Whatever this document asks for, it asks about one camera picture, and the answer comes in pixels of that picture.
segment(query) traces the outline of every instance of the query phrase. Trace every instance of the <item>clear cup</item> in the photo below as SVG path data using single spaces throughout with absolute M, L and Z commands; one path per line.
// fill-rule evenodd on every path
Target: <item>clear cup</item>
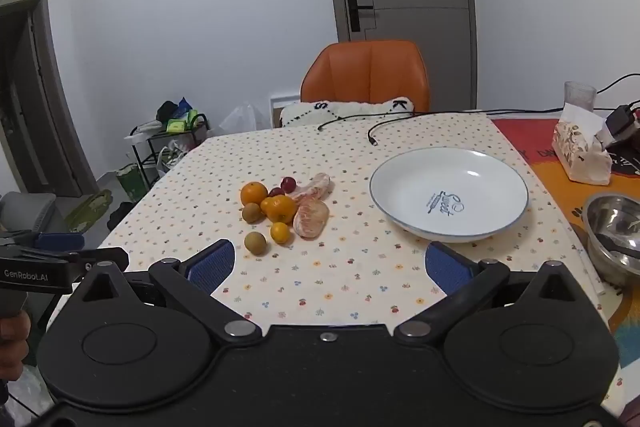
M 593 112 L 596 102 L 596 88 L 578 82 L 564 83 L 564 103 L 577 105 Z

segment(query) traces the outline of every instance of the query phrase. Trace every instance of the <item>gray chair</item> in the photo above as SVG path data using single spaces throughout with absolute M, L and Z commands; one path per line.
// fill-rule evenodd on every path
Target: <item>gray chair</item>
M 56 208 L 56 197 L 53 194 L 6 193 L 0 198 L 0 223 L 9 232 L 69 232 L 62 214 Z

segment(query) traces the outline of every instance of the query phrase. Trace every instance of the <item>door handle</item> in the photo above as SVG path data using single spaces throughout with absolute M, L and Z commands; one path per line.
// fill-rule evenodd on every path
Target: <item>door handle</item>
M 347 8 L 349 9 L 349 20 L 351 22 L 351 31 L 360 31 L 360 13 L 359 10 L 373 10 L 373 6 L 358 6 L 358 0 L 347 0 Z

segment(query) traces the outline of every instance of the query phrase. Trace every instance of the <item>blue gripper pad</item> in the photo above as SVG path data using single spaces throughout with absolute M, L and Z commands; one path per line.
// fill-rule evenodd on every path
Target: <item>blue gripper pad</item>
M 445 247 L 442 243 L 431 243 L 424 254 L 424 266 L 427 275 L 433 279 L 446 295 L 451 295 L 462 288 L 474 277 L 469 264 L 457 259 L 462 257 Z
M 229 241 L 218 241 L 202 250 L 202 256 L 185 274 L 187 280 L 208 294 L 220 286 L 234 269 L 236 252 Z
M 84 248 L 81 233 L 41 233 L 33 243 L 35 248 L 52 252 L 80 251 Z

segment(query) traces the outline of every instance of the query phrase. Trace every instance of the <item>cable plug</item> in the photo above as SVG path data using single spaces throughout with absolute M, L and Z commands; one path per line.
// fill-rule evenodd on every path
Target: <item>cable plug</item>
M 608 117 L 607 128 L 614 138 L 632 126 L 636 116 L 630 105 L 619 105 Z

